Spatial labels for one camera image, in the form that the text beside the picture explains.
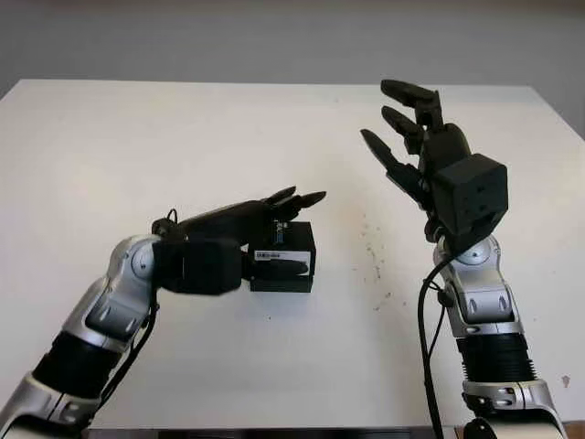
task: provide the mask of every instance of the small black box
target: small black box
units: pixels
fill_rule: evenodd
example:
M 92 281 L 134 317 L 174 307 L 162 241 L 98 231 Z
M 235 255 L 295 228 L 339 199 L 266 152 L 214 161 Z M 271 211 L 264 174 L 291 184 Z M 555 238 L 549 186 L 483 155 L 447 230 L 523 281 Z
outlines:
M 267 235 L 250 241 L 248 254 L 251 291 L 311 292 L 316 251 L 310 222 L 275 221 Z

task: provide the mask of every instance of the wire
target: wire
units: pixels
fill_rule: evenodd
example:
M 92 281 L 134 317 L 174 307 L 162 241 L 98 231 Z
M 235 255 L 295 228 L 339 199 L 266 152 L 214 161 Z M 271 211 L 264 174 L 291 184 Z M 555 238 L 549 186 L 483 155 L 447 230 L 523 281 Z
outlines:
M 417 307 L 417 320 L 419 324 L 419 338 L 420 338 L 420 353 L 422 355 L 422 368 L 424 371 L 424 388 L 427 393 L 427 404 L 429 405 L 429 415 L 431 416 L 432 430 L 435 433 L 437 439 L 443 439 L 442 426 L 441 426 L 441 415 L 439 414 L 439 406 L 437 404 L 437 397 L 435 395 L 434 386 L 432 384 L 432 373 L 431 373 L 431 356 L 427 348 L 427 336 L 424 328 L 424 300 L 427 296 L 427 291 L 431 285 L 434 284 L 434 278 L 445 268 L 455 256 L 449 256 L 447 259 L 442 260 L 431 270 L 429 275 L 422 282 L 422 287 L 419 291 L 419 303 Z
M 442 320 L 445 317 L 445 305 L 441 308 L 441 316 L 439 317 L 439 322 L 437 323 L 437 327 L 435 328 L 435 335 L 432 337 L 431 347 L 429 348 L 429 359 L 432 357 L 432 351 L 435 349 L 435 344 L 437 343 L 437 338 L 439 338 L 439 333 L 441 332 Z
M 114 391 L 116 390 L 116 388 L 118 387 L 120 382 L 126 376 L 126 373 L 128 373 L 128 370 L 130 369 L 130 367 L 132 366 L 132 364 L 134 363 L 134 361 L 138 357 L 138 354 L 140 353 L 140 351 L 142 350 L 142 348 L 146 344 L 146 341 L 148 341 L 148 338 L 150 337 L 150 335 L 152 334 L 153 329 L 154 329 L 154 323 L 156 322 L 156 312 L 157 311 L 158 311 L 158 304 L 156 303 L 156 287 L 153 286 L 152 291 L 151 291 L 151 296 L 150 296 L 148 324 L 146 325 L 146 329 L 144 330 L 143 336 L 140 338 L 140 341 L 138 342 L 136 347 L 133 346 L 133 343 L 131 344 L 131 349 L 130 349 L 130 353 L 128 354 L 128 357 L 126 358 L 124 363 L 122 363 L 122 365 L 118 368 L 118 370 L 116 370 L 116 373 L 114 373 L 112 379 L 108 382 L 106 387 L 103 389 L 103 392 L 101 393 L 101 402 L 100 402 L 100 406 L 98 407 L 98 410 L 101 407 L 103 407 L 103 405 L 110 399 L 110 397 L 112 396 L 112 394 L 114 393 Z

